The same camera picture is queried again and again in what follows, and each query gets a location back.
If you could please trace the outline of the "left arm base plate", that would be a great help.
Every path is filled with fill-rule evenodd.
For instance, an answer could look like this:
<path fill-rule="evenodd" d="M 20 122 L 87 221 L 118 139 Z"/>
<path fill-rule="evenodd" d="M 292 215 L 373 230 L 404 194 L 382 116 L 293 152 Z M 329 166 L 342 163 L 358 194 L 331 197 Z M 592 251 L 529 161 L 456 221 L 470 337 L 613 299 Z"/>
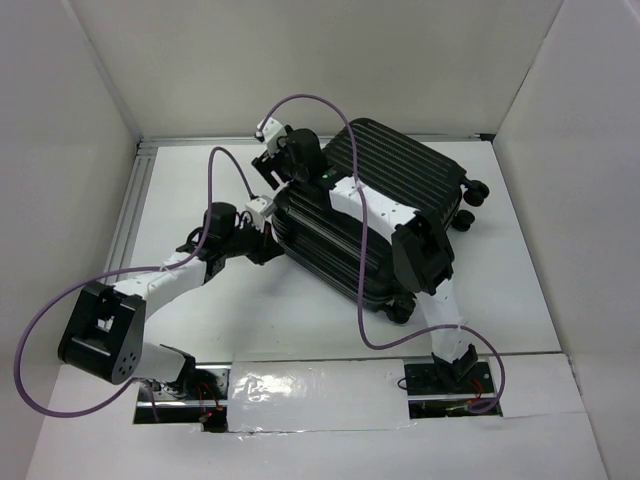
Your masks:
<path fill-rule="evenodd" d="M 231 365 L 202 363 L 195 369 L 193 379 L 181 391 L 158 381 L 140 385 L 133 424 L 185 424 L 203 432 L 227 432 Z"/>

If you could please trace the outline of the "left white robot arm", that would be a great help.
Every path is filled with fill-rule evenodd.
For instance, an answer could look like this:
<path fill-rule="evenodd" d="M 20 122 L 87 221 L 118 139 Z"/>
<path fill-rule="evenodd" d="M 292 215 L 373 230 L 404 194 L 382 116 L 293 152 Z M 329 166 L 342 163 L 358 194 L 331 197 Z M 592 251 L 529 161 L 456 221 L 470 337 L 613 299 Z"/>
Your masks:
<path fill-rule="evenodd" d="M 144 329 L 157 311 L 220 273 L 227 260 L 243 256 L 263 265 L 283 254 L 269 218 L 272 200 L 257 197 L 244 212 L 214 202 L 202 226 L 160 267 L 113 284 L 92 281 L 80 292 L 58 347 L 58 357 L 113 385 L 131 378 L 161 383 L 176 399 L 196 390 L 193 355 L 145 341 Z"/>

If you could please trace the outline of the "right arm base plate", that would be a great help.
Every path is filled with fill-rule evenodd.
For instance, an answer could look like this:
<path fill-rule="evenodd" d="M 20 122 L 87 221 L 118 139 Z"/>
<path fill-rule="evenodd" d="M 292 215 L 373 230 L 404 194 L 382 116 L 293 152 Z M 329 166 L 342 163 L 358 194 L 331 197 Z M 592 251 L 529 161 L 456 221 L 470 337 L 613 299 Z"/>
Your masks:
<path fill-rule="evenodd" d="M 480 361 L 459 383 L 446 386 L 437 376 L 432 362 L 404 365 L 404 376 L 397 386 L 407 394 L 409 418 L 412 420 L 475 416 L 469 410 L 480 403 L 485 407 L 497 392 L 490 365 Z"/>

